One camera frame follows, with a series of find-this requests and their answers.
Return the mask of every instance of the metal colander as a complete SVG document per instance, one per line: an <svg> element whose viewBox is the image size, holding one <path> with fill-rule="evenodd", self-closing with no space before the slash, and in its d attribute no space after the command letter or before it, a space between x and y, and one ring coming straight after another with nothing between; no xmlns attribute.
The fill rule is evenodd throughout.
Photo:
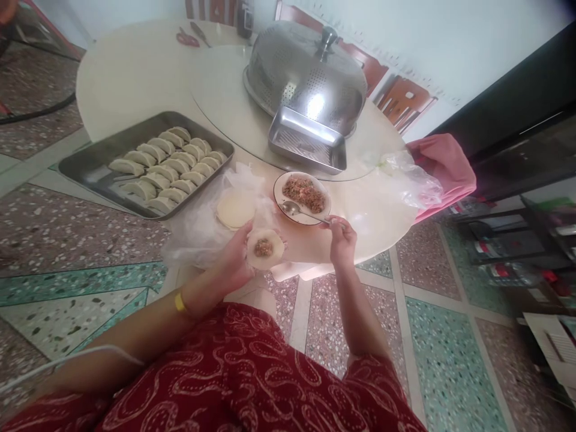
<svg viewBox="0 0 576 432"><path fill-rule="evenodd" d="M278 21L260 33L244 86L271 116L280 106L344 136L355 128L368 86L360 66L340 46L330 27L322 36L291 21Z"/></svg>

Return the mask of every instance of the bowl of meat filling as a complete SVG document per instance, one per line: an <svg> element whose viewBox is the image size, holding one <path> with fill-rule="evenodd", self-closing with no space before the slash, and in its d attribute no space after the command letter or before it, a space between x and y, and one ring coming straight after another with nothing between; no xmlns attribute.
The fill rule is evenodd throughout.
<svg viewBox="0 0 576 432"><path fill-rule="evenodd" d="M302 225L318 225L320 222L305 214L290 216L280 205L286 201L294 201L301 211L316 217L323 218L330 214L331 201L328 191L317 178L303 172L288 172L278 177L274 184L274 199L282 213Z"/></svg>

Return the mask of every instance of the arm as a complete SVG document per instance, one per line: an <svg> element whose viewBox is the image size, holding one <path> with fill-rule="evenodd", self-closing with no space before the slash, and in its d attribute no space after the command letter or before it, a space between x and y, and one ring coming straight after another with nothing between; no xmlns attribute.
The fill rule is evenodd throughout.
<svg viewBox="0 0 576 432"><path fill-rule="evenodd" d="M344 336L355 356L373 354L390 358L388 338L374 313L354 267L356 232L350 223L329 216L332 230L330 260L336 272Z"/></svg>

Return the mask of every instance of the metal container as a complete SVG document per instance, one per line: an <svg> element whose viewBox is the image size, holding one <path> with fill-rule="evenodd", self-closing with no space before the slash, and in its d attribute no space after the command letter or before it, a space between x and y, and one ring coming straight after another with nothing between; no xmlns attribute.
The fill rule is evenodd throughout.
<svg viewBox="0 0 576 432"><path fill-rule="evenodd" d="M362 68L333 44L337 39L330 27L320 36L296 22L275 22L256 38L243 73L246 90L271 116L287 106L351 135L368 86Z"/></svg>
<svg viewBox="0 0 576 432"><path fill-rule="evenodd" d="M150 138L157 137L163 131L174 126L186 128L192 137L205 139L214 150L224 153L227 159L172 211L162 214L156 209L147 207L141 198L132 194L129 195L120 189L121 184L134 181L134 178L129 176L130 180L118 181L118 178L125 178L127 175L110 170L108 164L114 159L122 157L130 150L135 150L136 147L147 142ZM230 163L234 151L234 146L228 141L216 136L182 114L163 112L68 156L60 161L58 171L73 182L132 214L144 219L162 221L174 216L188 202L198 196L206 185L215 179L224 167Z"/></svg>
<svg viewBox="0 0 576 432"><path fill-rule="evenodd" d="M346 169L344 143L342 134L288 107L280 107L268 132L270 150L332 175Z"/></svg>

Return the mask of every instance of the small white bowl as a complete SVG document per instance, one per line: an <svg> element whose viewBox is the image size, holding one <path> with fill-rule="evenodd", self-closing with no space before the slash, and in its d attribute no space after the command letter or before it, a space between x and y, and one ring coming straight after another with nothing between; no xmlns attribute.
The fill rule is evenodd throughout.
<svg viewBox="0 0 576 432"><path fill-rule="evenodd" d="M318 189L320 192L322 192L325 196L324 210L321 211L320 213L314 214L310 211L310 209L307 206L300 204L300 203L296 203L300 206L300 209L306 213L314 214L314 216L319 217L319 218L325 218L326 216L328 216L330 214L330 208L332 206L332 202L330 200L330 195L328 194L328 191L326 190L324 185L322 183L320 183L320 181L316 177L312 177L310 174L306 174L306 173L299 172L299 171L287 172L285 174L282 174L280 177L278 177L276 179L276 182L274 183L274 199L276 201L276 204L278 205L278 208L280 208L280 211L282 213L284 213L286 216L288 216L290 219L292 219L294 222L298 222L299 224L302 224L302 225L318 225L321 222L317 221L314 218L311 218L310 216L307 216L307 215L302 214L302 213L297 214L295 216L290 216L290 215L287 215L286 212L284 212L284 210L282 210L282 207L280 206L282 203L284 203L286 201L292 201L292 199L288 198L286 195L284 195L282 193L282 189L284 188L284 185L286 184L288 179L293 175L298 175L300 177L306 177L306 178L312 180L314 187L316 189Z"/></svg>

